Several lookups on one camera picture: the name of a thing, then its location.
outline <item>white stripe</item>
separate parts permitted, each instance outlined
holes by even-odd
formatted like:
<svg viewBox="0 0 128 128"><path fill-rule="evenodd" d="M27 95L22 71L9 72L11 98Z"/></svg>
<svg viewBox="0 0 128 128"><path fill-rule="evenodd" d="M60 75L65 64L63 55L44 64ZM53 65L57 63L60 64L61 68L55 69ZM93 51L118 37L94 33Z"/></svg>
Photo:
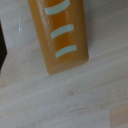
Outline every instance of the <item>white stripe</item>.
<svg viewBox="0 0 128 128"><path fill-rule="evenodd" d="M63 26L63 27L56 29L55 31L53 31L51 33L51 37L52 37L52 39L54 39L55 37L62 35L64 33L70 32L70 31L74 31L74 25L73 24L66 25L66 26Z"/></svg>
<svg viewBox="0 0 128 128"><path fill-rule="evenodd" d="M73 51L77 51L76 45L71 45L71 46L65 47L65 48L59 50L58 52L56 52L56 58L59 58L60 56L65 55L69 52L73 52Z"/></svg>
<svg viewBox="0 0 128 128"><path fill-rule="evenodd" d="M45 8L45 12L47 15L53 15L62 12L70 5L70 0L65 0L64 2L55 5L53 7Z"/></svg>

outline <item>orange box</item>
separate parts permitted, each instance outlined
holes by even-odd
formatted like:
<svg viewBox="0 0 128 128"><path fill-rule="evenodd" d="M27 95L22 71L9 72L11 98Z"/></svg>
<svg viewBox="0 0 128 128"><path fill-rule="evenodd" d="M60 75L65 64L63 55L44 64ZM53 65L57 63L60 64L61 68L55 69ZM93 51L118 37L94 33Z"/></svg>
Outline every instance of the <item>orange box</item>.
<svg viewBox="0 0 128 128"><path fill-rule="evenodd" d="M88 60L83 0L28 0L49 74Z"/></svg>

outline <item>white marking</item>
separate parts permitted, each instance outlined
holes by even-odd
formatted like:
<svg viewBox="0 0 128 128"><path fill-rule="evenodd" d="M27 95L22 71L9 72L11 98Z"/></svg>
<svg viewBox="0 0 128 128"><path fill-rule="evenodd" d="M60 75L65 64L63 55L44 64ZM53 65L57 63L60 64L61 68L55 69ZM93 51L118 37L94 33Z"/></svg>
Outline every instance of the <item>white marking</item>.
<svg viewBox="0 0 128 128"><path fill-rule="evenodd" d="M65 0L64 2L55 5L53 7L45 8L45 12L47 15L53 15L62 12L70 5L70 0Z"/></svg>
<svg viewBox="0 0 128 128"><path fill-rule="evenodd" d="M59 50L58 52L56 52L56 58L59 58L60 56L63 56L69 52L73 52L73 51L77 51L77 46L76 45L71 45L68 47L65 47L61 50Z"/></svg>
<svg viewBox="0 0 128 128"><path fill-rule="evenodd" d="M67 33L67 32L70 32L70 31L74 31L74 25L73 24L65 25L63 27L56 29L55 31L53 31L51 33L51 37L52 37L52 39L54 39L57 36L62 35L62 34Z"/></svg>

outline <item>floor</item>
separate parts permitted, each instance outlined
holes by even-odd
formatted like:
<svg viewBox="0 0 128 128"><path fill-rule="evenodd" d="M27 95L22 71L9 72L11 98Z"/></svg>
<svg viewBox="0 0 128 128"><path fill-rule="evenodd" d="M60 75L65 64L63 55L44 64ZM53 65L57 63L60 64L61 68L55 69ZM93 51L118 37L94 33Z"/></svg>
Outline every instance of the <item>floor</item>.
<svg viewBox="0 0 128 128"><path fill-rule="evenodd" d="M27 0L0 0L0 128L128 128L128 0L84 6L90 59L50 76Z"/></svg>

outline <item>black object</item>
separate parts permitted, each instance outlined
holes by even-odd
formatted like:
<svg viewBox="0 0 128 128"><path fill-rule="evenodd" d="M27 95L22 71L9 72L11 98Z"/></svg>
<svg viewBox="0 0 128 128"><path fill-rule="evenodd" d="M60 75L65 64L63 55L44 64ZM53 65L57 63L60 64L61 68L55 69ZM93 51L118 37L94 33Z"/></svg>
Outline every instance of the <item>black object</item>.
<svg viewBox="0 0 128 128"><path fill-rule="evenodd" d="M6 55L7 55L7 49L6 49L6 45L5 45L2 26L1 26L1 23L0 23L0 70L1 70L2 65L4 63Z"/></svg>

